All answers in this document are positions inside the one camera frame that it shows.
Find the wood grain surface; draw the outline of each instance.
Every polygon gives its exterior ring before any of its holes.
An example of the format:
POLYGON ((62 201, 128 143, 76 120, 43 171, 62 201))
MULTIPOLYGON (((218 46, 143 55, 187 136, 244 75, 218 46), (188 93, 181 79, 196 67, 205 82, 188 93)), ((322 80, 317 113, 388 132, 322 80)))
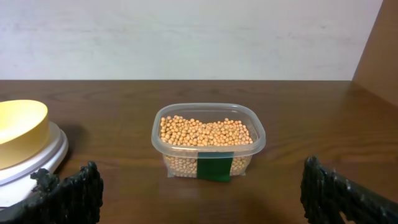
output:
POLYGON ((398 108, 351 82, 0 81, 0 101, 44 102, 67 134, 61 177, 94 160, 104 179, 100 223, 306 223, 303 161, 398 202, 398 108), (187 102, 237 103, 267 133, 246 176, 168 178, 150 142, 155 114, 187 102))
POLYGON ((384 0, 353 81, 398 106, 398 1, 384 0))

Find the container rim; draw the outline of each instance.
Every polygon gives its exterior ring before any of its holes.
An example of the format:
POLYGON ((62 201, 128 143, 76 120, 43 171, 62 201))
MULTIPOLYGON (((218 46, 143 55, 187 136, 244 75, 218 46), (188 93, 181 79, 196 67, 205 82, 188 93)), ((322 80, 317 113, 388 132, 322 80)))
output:
POLYGON ((154 125, 152 128, 152 136, 151 136, 152 145, 161 153, 166 154, 168 156, 176 156, 175 154, 168 153, 169 150, 171 151, 180 151, 180 152, 240 152, 239 156, 250 156, 255 153, 261 151, 264 146, 266 145, 266 132, 262 127, 262 124, 257 117, 257 115, 250 110, 249 108, 237 104, 231 103, 178 103, 168 105, 159 112, 157 112, 154 125), (175 107, 182 107, 182 108, 196 108, 196 107, 226 107, 226 108, 235 108, 240 112, 247 114, 253 121, 253 126, 255 126, 258 130, 258 139, 253 142, 252 144, 247 145, 240 145, 240 146, 174 146, 163 142, 159 137, 159 124, 161 115, 172 111, 175 107))

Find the white wall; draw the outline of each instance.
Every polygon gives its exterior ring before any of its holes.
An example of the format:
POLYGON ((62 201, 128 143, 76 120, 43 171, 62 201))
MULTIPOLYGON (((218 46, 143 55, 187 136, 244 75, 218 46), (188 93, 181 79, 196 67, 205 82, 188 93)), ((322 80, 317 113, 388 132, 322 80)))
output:
POLYGON ((351 80, 381 0, 1 0, 1 79, 351 80))

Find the tabletop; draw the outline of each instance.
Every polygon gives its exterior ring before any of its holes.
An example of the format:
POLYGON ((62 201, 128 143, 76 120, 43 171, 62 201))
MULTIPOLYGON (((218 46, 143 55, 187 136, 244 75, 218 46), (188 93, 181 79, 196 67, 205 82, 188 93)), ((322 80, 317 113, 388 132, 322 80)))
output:
POLYGON ((67 177, 95 161, 100 223, 306 223, 306 157, 398 202, 398 108, 351 82, 0 81, 0 101, 44 102, 70 148, 67 177), (229 183, 167 177, 150 134, 174 103, 236 103, 266 130, 246 176, 229 183))

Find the yellow container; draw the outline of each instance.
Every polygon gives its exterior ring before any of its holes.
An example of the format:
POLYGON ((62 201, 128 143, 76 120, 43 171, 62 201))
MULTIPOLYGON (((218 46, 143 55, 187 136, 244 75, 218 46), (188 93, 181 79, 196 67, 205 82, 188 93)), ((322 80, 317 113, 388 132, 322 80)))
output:
POLYGON ((39 152, 49 138, 47 107, 34 100, 0 103, 0 169, 39 152))

